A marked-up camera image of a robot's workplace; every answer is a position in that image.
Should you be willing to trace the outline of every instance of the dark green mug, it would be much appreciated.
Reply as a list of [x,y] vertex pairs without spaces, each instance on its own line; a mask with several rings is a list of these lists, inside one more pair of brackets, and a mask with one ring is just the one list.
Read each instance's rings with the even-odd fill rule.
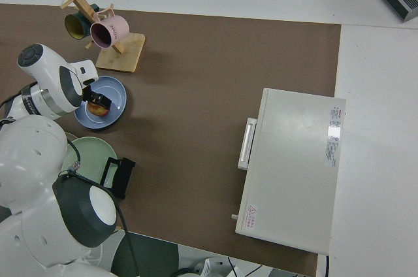
[[[96,4],[90,6],[95,12],[99,11],[99,6]],[[67,15],[64,24],[69,35],[77,40],[84,39],[90,35],[91,22],[80,11],[76,14]]]

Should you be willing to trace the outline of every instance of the warning label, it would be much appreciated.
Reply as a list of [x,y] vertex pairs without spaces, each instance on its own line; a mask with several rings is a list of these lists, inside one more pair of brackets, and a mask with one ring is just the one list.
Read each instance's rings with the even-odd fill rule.
[[330,112],[327,151],[325,152],[326,165],[330,167],[335,167],[338,162],[337,150],[341,137],[341,117],[341,108],[338,106],[334,107]]
[[247,205],[247,212],[246,212],[246,218],[245,218],[246,223],[244,226],[245,229],[254,230],[258,209],[259,208],[257,205],[254,205],[254,204]]

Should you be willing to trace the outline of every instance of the brown mat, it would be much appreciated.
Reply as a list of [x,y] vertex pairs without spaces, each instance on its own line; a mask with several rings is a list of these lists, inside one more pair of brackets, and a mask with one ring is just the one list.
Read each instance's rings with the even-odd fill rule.
[[[99,49],[84,49],[88,41],[72,39],[64,28],[72,12],[0,5],[0,100],[32,81],[16,59],[34,42],[67,61],[96,61]],[[121,204],[129,230],[314,276],[316,254],[238,235],[231,214],[238,213],[246,175],[236,168],[246,119],[257,117],[263,88],[333,96],[340,26],[119,14],[147,38],[135,73],[99,71],[125,85],[124,115],[100,132],[82,127],[73,114],[58,123],[136,161]]]

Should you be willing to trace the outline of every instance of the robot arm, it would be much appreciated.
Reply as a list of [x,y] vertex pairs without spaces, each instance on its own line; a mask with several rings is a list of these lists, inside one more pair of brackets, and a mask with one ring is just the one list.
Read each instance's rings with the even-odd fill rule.
[[18,56],[19,67],[37,84],[22,89],[6,106],[6,115],[20,119],[29,114],[57,119],[76,110],[83,89],[98,79],[91,60],[67,63],[59,54],[42,44],[25,48]]
[[[0,222],[0,276],[67,276],[67,263],[114,232],[112,198],[59,176],[66,150],[62,128],[43,116],[29,115],[0,131],[0,205],[12,213]],[[79,276],[113,276],[80,264],[68,268]]]

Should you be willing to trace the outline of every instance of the mug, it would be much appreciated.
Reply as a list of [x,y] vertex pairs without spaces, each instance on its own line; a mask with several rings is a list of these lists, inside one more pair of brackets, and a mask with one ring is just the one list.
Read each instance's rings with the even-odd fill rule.
[[[99,6],[96,4],[92,4],[91,7],[95,12],[99,11]],[[90,35],[91,22],[80,11],[76,14],[67,15],[64,24],[69,35],[77,40],[84,39]]]
[[[105,19],[100,19],[100,14],[106,14]],[[107,8],[93,15],[95,23],[91,25],[91,37],[98,47],[108,48],[120,42],[129,34],[127,21],[115,15],[113,9]]]

